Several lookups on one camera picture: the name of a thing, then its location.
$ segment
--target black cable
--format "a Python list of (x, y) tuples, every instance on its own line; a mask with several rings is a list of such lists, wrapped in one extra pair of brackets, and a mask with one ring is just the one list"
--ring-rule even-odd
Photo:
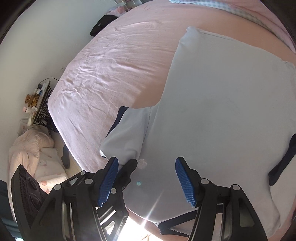
[(54, 80), (57, 80), (56, 78), (53, 78), (53, 77), (50, 77), (50, 78), (46, 78), (45, 80), (48, 80), (48, 79), (54, 79)]

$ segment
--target pillow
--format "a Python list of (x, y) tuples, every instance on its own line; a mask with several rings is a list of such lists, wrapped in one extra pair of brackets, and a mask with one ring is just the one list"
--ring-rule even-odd
[(68, 179), (57, 149), (42, 148), (40, 150), (40, 160), (34, 178), (39, 182), (40, 188), (47, 194), (56, 184)]
[(46, 128), (45, 126), (40, 126), (40, 125), (31, 125), (31, 126), (28, 126), (27, 125), (27, 122), (28, 122), (28, 118), (24, 118), (24, 119), (21, 119), (20, 120), (19, 129), (18, 129), (18, 132), (17, 132), (17, 137), (21, 136), (27, 130), (30, 130), (30, 129), (35, 129), (37, 131), (40, 131), (40, 132), (48, 135), (49, 137), (51, 136), (51, 134), (49, 132), (49, 129)]

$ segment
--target plaid fabric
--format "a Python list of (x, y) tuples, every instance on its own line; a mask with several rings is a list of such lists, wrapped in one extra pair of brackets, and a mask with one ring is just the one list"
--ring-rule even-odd
[(234, 15), (237, 15), (239, 17), (245, 18), (247, 20), (250, 20), (262, 27), (264, 27), (265, 29), (267, 29), (268, 31), (272, 32), (274, 35), (276, 35), (281, 41), (283, 41), (283, 39), (277, 35), (277, 33), (275, 33), (274, 31), (272, 31), (269, 27), (267, 27), (264, 23), (262, 23), (259, 19), (257, 19), (256, 17), (252, 16), (251, 14), (236, 8), (232, 5), (229, 5), (227, 3), (224, 2), (217, 2), (217, 1), (211, 1), (211, 0), (170, 0), (171, 3), (187, 3), (187, 4), (196, 4), (196, 5), (201, 5), (201, 6), (207, 6), (207, 7), (213, 7), (213, 8), (217, 8), (217, 9), (221, 9), (224, 11), (227, 11), (229, 13), (232, 13)]

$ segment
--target bed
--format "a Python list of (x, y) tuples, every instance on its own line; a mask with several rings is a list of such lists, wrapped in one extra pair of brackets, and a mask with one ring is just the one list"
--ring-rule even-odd
[[(105, 166), (100, 145), (120, 106), (143, 108), (159, 102), (178, 42), (188, 26), (262, 48), (296, 65), (291, 45), (226, 11), (168, 0), (136, 7), (82, 49), (49, 99), (53, 121), (83, 170), (96, 172)], [(272, 238), (279, 240), (286, 229)]]

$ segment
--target pink blanket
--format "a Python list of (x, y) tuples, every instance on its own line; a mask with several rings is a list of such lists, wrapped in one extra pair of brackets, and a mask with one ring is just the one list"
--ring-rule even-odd
[(53, 148), (54, 140), (46, 134), (36, 129), (27, 130), (23, 135), (19, 136), (9, 149), (9, 180), (8, 180), (8, 199), (15, 219), (12, 193), (11, 178), (19, 165), (23, 165), (27, 172), (34, 177), (40, 158), (40, 149)]
[(295, 45), (280, 20), (259, 0), (221, 0), (244, 10), (261, 20), (268, 28), (281, 37), (281, 39), (295, 53)]
[(48, 103), (50, 114), (83, 170), (106, 159), (102, 140), (120, 106), (157, 104), (186, 28), (194, 26), (265, 49), (296, 64), (295, 54), (261, 26), (225, 11), (151, 1), (104, 28), (67, 66)]

